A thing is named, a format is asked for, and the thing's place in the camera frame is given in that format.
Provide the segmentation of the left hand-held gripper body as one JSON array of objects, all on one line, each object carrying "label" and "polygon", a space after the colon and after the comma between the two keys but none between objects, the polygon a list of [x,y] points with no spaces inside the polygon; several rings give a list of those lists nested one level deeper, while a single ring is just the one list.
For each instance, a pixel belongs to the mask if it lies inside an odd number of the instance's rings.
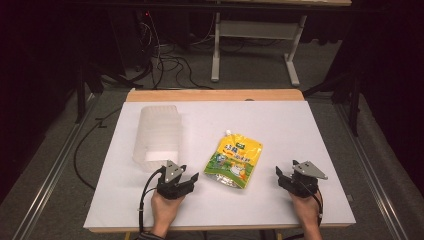
[{"label": "left hand-held gripper body", "polygon": [[161,177],[158,180],[157,192],[164,198],[173,200],[183,197],[194,190],[194,187],[182,187],[180,186],[180,179],[184,172],[181,171],[180,166],[171,160],[168,160],[166,164],[160,169]]}]

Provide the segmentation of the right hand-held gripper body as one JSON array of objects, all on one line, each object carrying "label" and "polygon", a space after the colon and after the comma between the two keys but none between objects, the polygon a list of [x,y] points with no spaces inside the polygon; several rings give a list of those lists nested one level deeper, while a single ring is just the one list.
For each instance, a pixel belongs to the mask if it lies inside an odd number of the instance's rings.
[{"label": "right hand-held gripper body", "polygon": [[290,176],[283,174],[283,181],[278,185],[301,198],[315,195],[319,190],[318,180],[328,179],[328,176],[311,161],[305,161],[296,166],[292,164],[292,169],[293,173]]}]

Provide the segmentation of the person's left hand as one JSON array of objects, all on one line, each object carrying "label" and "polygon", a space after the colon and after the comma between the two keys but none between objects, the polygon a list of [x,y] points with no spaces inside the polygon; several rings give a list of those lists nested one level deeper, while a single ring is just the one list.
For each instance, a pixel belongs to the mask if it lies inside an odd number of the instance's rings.
[{"label": "person's left hand", "polygon": [[151,207],[153,212],[154,224],[151,233],[165,238],[169,227],[175,220],[179,207],[184,198],[169,200],[160,195],[157,191],[153,193],[151,198]]}]

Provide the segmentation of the person's right hand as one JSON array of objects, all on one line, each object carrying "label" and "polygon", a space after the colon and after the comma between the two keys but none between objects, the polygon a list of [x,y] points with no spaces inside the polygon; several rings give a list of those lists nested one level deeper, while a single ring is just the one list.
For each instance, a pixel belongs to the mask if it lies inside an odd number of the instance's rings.
[{"label": "person's right hand", "polygon": [[290,193],[290,197],[302,228],[312,226],[319,228],[318,216],[319,206],[322,203],[321,194],[317,192],[314,196],[301,198]]}]

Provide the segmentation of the translucent plastic container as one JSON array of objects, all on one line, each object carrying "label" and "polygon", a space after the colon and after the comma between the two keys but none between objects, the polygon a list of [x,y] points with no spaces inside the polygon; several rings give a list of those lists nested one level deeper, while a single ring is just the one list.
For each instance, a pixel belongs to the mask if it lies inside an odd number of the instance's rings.
[{"label": "translucent plastic container", "polygon": [[182,118],[175,105],[151,105],[141,109],[133,161],[152,173],[168,160],[179,160]]}]

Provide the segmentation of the white table cover sheet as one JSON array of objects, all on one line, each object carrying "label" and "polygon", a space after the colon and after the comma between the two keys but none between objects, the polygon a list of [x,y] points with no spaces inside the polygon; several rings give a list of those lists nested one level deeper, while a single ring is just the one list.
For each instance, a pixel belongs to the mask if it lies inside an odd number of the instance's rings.
[{"label": "white table cover sheet", "polygon": [[[93,232],[135,231],[151,226],[152,214],[138,212],[150,179],[132,159],[142,102],[127,102],[106,155],[84,223]],[[175,230],[266,229],[295,227],[289,194],[275,171],[292,170],[293,161],[310,161],[326,174],[319,188],[324,196],[322,224],[344,227],[355,218],[327,152],[310,107],[305,101],[179,102],[183,139],[180,161],[186,178],[199,176],[183,201]],[[263,151],[245,189],[219,184],[203,173],[227,131],[262,143]]]}]

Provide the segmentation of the yellow green spouted pouch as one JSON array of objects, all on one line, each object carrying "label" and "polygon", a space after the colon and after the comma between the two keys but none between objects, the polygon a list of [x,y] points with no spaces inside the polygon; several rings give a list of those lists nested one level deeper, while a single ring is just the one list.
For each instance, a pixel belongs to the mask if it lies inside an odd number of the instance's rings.
[{"label": "yellow green spouted pouch", "polygon": [[262,150],[257,140],[227,130],[203,172],[225,186],[245,189]]}]

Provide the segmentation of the black stand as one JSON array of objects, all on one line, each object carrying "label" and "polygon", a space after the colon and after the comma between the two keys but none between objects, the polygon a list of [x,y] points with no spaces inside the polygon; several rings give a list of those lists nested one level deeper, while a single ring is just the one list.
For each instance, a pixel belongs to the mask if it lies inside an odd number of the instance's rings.
[{"label": "black stand", "polygon": [[127,87],[134,87],[135,84],[128,81],[124,77],[113,73],[112,71],[104,68],[103,66],[90,61],[87,56],[81,53],[79,50],[75,51],[75,58],[78,61],[78,70],[76,77],[76,92],[77,92],[77,123],[81,123],[84,116],[87,113],[85,98],[85,84],[89,85],[89,88],[94,93],[101,93],[102,88],[100,87],[100,81],[96,83],[94,80],[89,80],[89,75],[94,75],[95,73],[102,73],[118,83],[123,84]]},{"label": "black stand", "polygon": [[355,71],[349,71],[331,77],[322,83],[302,92],[309,97],[317,92],[333,90],[331,101],[336,104],[349,103],[348,126],[354,136],[358,136],[357,118],[359,113],[360,78]]}]

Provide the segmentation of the metal floor rail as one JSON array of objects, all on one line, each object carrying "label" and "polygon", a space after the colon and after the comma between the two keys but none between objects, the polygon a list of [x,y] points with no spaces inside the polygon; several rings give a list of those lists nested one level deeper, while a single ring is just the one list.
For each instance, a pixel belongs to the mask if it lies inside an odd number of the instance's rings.
[{"label": "metal floor rail", "polygon": [[348,114],[346,113],[345,108],[340,104],[336,104],[334,108],[337,115],[341,118],[344,128],[348,132],[349,138],[359,158],[359,163],[362,171],[364,172],[367,184],[369,185],[373,198],[390,232],[390,235],[392,236],[392,239],[409,240],[406,231],[398,218],[398,214],[395,211],[392,201],[384,190],[374,168],[371,165],[363,144],[359,137],[354,135],[353,130],[349,126]]},{"label": "metal floor rail", "polygon": [[91,93],[87,98],[84,98],[84,103],[87,104],[85,113],[82,114],[80,120],[78,120],[69,132],[64,145],[62,146],[58,156],[56,157],[49,173],[47,174],[43,184],[39,188],[37,195],[32,201],[25,217],[21,221],[18,229],[16,230],[12,240],[27,240],[31,235],[41,213],[43,212],[49,198],[57,185],[57,182],[68,162],[67,158],[74,146],[75,141],[88,118],[88,115],[92,112],[92,109],[96,106],[99,94]]}]

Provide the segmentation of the white metal desk frame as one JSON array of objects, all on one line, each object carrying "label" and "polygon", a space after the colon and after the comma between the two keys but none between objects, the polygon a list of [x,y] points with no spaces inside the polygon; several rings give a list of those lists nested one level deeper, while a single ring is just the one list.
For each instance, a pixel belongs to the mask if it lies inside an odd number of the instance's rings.
[{"label": "white metal desk frame", "polygon": [[291,50],[283,54],[284,63],[289,75],[291,85],[298,87],[300,81],[294,65],[294,56],[307,20],[302,15],[295,23],[272,23],[254,21],[222,20],[219,13],[215,14],[214,51],[212,56],[211,81],[220,79],[220,38],[255,38],[271,40],[290,40]]}]

